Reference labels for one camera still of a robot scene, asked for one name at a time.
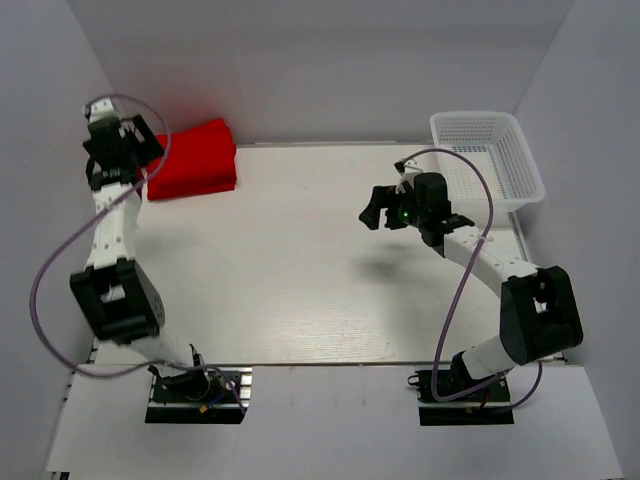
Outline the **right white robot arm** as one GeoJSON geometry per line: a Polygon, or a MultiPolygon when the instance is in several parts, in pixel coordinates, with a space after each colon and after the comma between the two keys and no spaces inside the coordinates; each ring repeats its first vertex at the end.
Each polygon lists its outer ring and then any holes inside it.
{"type": "Polygon", "coordinates": [[[446,380],[472,399],[488,381],[579,346],[584,331],[569,274],[559,266],[539,267],[494,244],[467,217],[453,212],[444,177],[421,173],[400,186],[376,186],[359,215],[370,230],[417,229],[425,245],[464,267],[500,301],[495,336],[456,354],[446,380]]]}

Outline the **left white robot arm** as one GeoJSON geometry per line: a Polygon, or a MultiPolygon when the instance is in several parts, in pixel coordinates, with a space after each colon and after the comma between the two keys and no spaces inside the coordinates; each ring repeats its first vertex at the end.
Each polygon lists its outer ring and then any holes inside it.
{"type": "Polygon", "coordinates": [[[180,391],[202,398],[211,374],[193,364],[189,344],[164,330],[161,296],[136,260],[141,170],[164,149],[139,115],[92,114],[88,132],[83,147],[98,221],[84,269],[70,276],[71,291],[98,340],[161,361],[162,376],[178,375],[180,391]]]}

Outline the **folded red t-shirt stack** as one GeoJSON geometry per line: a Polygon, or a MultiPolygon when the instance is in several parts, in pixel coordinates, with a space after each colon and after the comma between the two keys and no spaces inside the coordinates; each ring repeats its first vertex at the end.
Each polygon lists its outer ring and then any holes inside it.
{"type": "Polygon", "coordinates": [[[202,155],[171,154],[163,166],[160,160],[154,161],[147,168],[149,175],[155,174],[147,184],[147,200],[165,201],[234,190],[235,153],[230,150],[202,155]]]}

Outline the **white plastic basket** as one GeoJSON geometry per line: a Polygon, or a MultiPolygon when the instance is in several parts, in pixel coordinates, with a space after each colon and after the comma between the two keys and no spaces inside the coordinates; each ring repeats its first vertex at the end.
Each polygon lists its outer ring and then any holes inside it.
{"type": "Polygon", "coordinates": [[[434,146],[466,157],[483,178],[465,163],[444,153],[436,155],[453,203],[483,212],[489,188],[499,214],[515,212],[542,201],[545,188],[518,121],[494,111],[439,112],[431,116],[434,146]]]}

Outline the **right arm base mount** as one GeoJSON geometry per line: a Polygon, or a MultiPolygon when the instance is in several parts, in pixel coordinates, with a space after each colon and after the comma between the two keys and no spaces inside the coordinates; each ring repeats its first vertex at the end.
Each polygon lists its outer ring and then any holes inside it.
{"type": "MultiPolygon", "coordinates": [[[[441,366],[436,377],[436,392],[452,396],[483,382],[472,380],[462,371],[461,354],[441,366]]],[[[433,369],[419,368],[407,378],[407,384],[417,394],[419,424],[422,427],[506,426],[513,425],[511,393],[506,380],[509,369],[481,390],[453,401],[440,402],[431,391],[433,369]]]]}

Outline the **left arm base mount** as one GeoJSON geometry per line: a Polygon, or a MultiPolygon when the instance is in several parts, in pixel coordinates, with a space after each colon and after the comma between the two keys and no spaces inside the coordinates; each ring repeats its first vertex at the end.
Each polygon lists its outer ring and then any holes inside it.
{"type": "Polygon", "coordinates": [[[149,368],[152,383],[146,424],[240,425],[249,408],[251,367],[208,368],[162,378],[149,368]]]}

